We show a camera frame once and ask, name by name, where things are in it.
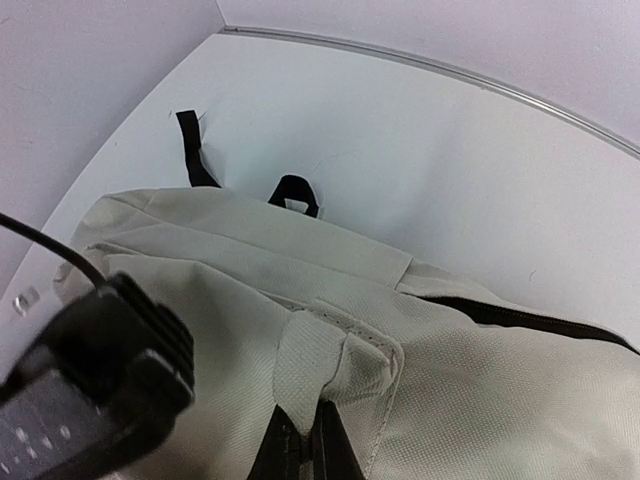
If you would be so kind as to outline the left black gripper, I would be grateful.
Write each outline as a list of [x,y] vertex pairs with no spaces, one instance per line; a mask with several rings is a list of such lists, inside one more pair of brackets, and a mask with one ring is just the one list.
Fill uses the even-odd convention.
[[159,448],[195,397],[194,340],[125,274],[1,323],[1,475],[99,479]]

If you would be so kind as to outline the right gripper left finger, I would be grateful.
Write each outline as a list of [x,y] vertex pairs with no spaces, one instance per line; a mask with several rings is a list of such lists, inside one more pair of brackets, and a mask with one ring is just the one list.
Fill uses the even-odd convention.
[[248,480],[299,480],[302,437],[286,412],[273,410]]

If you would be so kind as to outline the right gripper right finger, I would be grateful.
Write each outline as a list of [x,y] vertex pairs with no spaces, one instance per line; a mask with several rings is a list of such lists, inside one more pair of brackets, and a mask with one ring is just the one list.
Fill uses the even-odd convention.
[[312,479],[365,479],[333,402],[319,402],[312,429],[305,439],[305,447],[305,460],[311,465]]

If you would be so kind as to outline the cream canvas backpack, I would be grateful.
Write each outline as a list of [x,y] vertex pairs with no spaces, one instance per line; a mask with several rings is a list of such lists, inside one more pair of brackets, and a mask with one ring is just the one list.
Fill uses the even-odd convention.
[[187,325],[196,401],[122,479],[247,479],[276,406],[305,439],[333,402],[365,479],[635,479],[639,352],[318,217],[284,176],[218,185],[177,116],[190,184],[100,198],[72,246]]

